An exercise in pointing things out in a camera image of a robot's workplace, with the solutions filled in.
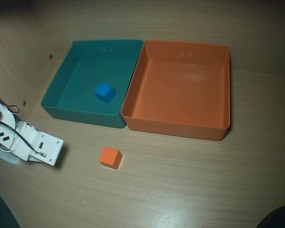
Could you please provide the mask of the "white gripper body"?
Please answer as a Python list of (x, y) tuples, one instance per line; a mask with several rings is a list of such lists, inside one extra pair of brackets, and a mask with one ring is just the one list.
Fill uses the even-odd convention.
[[(16, 125), (16, 130), (21, 134), (21, 136), (30, 144), (33, 145), (32, 141), (36, 135), (36, 128), (30, 125), (27, 122), (18, 122)], [(21, 158), (24, 161), (33, 161), (33, 162), (41, 162), (40, 159), (37, 159), (31, 156), (34, 151), (17, 135), (15, 135), (15, 148), (14, 154)]]

